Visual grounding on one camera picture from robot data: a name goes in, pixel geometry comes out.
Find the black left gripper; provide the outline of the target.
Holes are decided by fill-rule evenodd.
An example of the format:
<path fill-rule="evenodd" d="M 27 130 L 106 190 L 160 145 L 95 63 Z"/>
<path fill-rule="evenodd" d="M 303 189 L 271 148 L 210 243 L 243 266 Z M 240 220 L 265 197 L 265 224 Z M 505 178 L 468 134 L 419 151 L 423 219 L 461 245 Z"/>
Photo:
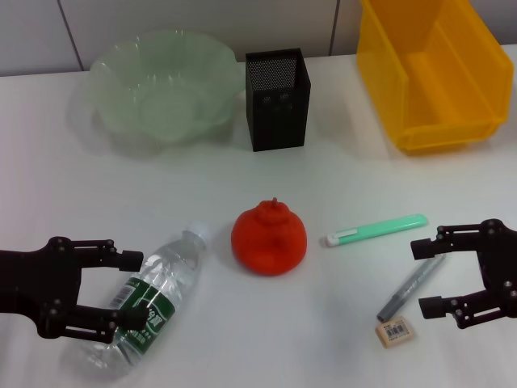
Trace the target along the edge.
<path fill-rule="evenodd" d="M 29 318 L 43 338 L 67 336 L 109 344 L 119 328 L 143 329 L 148 308 L 109 310 L 76 306 L 81 268 L 138 272 L 143 260 L 140 251 L 118 252 L 110 239 L 51 238 L 36 251 L 2 251 L 1 312 Z"/>

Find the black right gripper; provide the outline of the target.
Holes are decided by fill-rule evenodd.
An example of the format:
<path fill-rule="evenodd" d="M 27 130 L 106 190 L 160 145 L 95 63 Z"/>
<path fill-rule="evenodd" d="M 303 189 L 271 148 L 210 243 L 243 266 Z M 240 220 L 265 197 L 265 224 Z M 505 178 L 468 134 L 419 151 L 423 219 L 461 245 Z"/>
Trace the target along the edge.
<path fill-rule="evenodd" d="M 501 318 L 502 312 L 516 312 L 516 231 L 498 219 L 481 224 L 439 226 L 435 239 L 410 243 L 415 260 L 430 259 L 456 251 L 477 251 L 485 290 L 459 297 L 419 298 L 425 319 L 450 314 L 460 329 Z"/>

